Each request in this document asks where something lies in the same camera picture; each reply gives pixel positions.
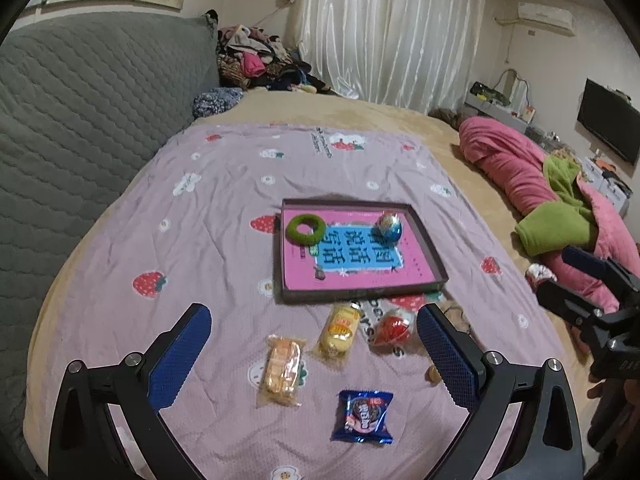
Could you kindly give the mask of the blue oreo cookie pack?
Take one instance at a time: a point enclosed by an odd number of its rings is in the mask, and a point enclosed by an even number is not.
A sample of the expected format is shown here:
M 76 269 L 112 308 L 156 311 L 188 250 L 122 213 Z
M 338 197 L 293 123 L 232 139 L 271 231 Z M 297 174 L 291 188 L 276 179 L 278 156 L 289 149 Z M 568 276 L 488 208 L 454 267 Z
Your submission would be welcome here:
M 338 394 L 338 417 L 332 440 L 349 443 L 393 443 L 386 415 L 393 393 L 381 390 L 342 390 Z

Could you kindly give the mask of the beige sheer hair scrunchie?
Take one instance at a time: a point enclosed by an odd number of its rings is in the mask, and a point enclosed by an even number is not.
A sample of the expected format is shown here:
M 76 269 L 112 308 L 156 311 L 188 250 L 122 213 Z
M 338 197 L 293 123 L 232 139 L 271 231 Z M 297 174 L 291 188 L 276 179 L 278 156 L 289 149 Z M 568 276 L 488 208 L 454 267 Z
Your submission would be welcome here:
M 439 305 L 439 309 L 456 330 L 468 335 L 472 332 L 471 324 L 460 304 L 454 300 L 445 300 Z

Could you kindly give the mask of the pile of clothes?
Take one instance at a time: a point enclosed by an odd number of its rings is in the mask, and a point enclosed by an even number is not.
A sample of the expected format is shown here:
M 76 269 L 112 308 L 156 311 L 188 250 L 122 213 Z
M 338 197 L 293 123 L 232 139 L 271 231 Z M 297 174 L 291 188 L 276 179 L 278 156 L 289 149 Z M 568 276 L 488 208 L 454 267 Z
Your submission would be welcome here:
M 235 25 L 218 30 L 220 81 L 241 90 L 303 91 L 330 94 L 329 84 L 314 76 L 311 65 L 261 28 Z

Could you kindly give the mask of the white cluttered desk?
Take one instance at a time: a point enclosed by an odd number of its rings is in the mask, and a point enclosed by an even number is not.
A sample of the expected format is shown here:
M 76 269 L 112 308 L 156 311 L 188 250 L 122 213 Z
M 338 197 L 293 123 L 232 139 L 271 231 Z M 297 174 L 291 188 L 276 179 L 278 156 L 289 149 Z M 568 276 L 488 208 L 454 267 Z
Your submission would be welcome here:
M 626 183 L 620 180 L 615 171 L 606 169 L 601 159 L 596 156 L 579 157 L 555 133 L 544 132 L 544 130 L 526 122 L 516 110 L 510 105 L 506 105 L 506 98 L 502 93 L 481 84 L 479 81 L 475 81 L 466 94 L 464 107 L 467 110 L 476 110 L 477 114 L 488 116 L 518 131 L 547 154 L 561 151 L 572 155 L 582 165 L 582 172 L 585 174 L 587 182 L 613 204 L 622 218 L 626 217 L 632 196 L 631 188 L 628 188 Z

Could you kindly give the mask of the floral small cloth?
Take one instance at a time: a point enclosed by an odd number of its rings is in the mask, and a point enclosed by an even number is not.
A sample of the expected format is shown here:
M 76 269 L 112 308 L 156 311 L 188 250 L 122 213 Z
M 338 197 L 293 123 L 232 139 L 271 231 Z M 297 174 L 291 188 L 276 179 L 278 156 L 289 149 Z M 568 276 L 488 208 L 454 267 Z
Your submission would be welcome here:
M 525 278 L 534 292 L 536 292 L 540 284 L 548 281 L 556 282 L 558 280 L 548 266 L 540 263 L 532 263 L 525 271 Z

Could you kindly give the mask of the wafer biscuit clear pack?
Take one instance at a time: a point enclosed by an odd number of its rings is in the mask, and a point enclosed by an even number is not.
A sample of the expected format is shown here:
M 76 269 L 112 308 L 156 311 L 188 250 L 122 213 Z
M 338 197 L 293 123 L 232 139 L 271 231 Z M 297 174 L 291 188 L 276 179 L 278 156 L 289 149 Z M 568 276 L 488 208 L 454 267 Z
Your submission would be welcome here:
M 297 391 L 306 340 L 278 335 L 267 337 L 268 356 L 257 393 L 257 405 L 299 406 Z

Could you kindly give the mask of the green fleece garment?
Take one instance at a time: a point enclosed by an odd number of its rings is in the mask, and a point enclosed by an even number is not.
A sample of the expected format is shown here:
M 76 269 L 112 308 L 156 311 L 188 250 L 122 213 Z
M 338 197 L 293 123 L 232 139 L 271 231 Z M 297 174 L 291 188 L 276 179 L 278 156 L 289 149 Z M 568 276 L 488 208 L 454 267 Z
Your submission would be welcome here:
M 576 246 L 593 252 L 599 234 L 590 203 L 582 195 L 578 177 L 582 167 L 574 160 L 550 155 L 542 174 L 556 200 L 536 206 L 518 222 L 515 233 L 529 257 Z

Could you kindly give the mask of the dark floral pillow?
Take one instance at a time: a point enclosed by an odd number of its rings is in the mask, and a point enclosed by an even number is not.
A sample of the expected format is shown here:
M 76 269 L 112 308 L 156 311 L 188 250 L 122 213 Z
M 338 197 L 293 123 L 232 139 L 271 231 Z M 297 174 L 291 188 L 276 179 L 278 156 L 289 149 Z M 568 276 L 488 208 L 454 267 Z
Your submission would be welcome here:
M 200 93 L 192 103 L 195 119 L 219 115 L 236 107 L 243 99 L 245 92 L 241 88 L 213 88 Z

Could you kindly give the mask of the grey quilted headboard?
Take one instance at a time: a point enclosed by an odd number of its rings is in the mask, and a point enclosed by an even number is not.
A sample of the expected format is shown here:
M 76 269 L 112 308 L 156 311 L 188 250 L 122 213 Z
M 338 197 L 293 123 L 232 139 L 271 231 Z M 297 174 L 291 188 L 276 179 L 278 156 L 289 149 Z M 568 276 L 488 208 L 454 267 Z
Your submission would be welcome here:
M 1 439 L 24 464 L 27 349 L 63 263 L 218 82 L 218 15 L 65 15 L 1 46 Z

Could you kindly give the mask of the yellow cake snack pack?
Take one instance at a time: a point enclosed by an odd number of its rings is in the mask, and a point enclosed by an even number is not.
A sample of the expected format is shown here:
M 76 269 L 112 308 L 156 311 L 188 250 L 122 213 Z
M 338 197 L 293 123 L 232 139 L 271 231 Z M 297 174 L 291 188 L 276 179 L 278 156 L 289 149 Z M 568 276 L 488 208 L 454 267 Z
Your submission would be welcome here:
M 327 359 L 341 359 L 348 355 L 360 323 L 360 309 L 356 304 L 334 304 L 318 340 L 318 351 Z

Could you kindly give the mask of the large blue white surprise egg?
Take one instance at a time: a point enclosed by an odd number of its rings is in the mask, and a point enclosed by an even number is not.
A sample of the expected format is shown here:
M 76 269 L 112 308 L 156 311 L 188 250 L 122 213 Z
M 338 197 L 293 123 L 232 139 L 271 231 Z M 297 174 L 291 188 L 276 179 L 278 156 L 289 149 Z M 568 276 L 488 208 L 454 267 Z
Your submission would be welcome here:
M 378 236 L 385 245 L 397 244 L 402 235 L 402 224 L 399 214 L 393 211 L 385 211 L 375 223 Z

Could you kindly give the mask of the red surprise egg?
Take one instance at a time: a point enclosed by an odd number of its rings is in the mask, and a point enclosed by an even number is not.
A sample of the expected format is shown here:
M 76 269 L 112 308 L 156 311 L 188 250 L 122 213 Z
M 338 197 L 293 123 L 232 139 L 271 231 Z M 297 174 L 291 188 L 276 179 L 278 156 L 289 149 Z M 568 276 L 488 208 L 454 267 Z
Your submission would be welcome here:
M 395 308 L 387 311 L 375 325 L 369 346 L 373 348 L 404 348 L 410 340 L 416 314 L 412 311 Z

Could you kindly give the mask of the white curtain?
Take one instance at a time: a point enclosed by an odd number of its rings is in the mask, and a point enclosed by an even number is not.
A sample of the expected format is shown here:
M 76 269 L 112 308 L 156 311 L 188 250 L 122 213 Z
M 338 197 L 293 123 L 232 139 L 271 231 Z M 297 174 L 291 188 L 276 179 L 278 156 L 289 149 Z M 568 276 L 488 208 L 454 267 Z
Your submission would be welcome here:
M 420 113 L 455 108 L 486 0 L 294 0 L 291 37 L 314 76 L 347 99 Z

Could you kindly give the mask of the dark tray box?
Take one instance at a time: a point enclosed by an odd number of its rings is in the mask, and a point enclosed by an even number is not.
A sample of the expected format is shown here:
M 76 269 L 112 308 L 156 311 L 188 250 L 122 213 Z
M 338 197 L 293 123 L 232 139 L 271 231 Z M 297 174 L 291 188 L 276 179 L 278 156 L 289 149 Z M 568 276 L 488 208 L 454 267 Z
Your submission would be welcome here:
M 280 228 L 280 291 L 287 304 L 419 295 L 449 280 L 409 204 L 286 198 Z

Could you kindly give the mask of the green fuzzy hair scrunchie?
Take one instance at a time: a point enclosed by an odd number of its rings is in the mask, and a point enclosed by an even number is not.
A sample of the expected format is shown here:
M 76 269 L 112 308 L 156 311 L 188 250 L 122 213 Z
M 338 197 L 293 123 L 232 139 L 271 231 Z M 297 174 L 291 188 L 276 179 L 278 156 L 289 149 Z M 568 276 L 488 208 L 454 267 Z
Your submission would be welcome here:
M 285 234 L 294 245 L 318 245 L 326 234 L 326 222 L 316 214 L 298 214 L 288 222 Z

